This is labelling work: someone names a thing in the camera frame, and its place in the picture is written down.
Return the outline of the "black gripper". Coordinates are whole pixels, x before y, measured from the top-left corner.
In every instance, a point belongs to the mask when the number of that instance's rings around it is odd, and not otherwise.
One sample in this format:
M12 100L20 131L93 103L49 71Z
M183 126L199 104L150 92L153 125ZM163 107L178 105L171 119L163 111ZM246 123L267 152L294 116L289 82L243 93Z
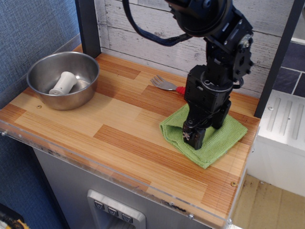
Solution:
M230 93L233 82L225 79L217 85L216 77L209 75L207 66L197 65L188 74L184 99L189 105L189 113L183 124L183 141L198 150L202 147L205 128L219 129L231 107Z

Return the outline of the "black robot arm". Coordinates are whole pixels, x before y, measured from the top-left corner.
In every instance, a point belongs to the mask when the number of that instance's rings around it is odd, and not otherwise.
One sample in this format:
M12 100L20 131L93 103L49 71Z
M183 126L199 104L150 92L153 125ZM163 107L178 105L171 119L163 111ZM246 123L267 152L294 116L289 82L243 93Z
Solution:
M220 128L231 106L230 93L243 86L251 72L252 26L230 0L171 0L168 2L179 27L206 42L205 65L187 76L184 99L189 113L183 140L202 147L205 131Z

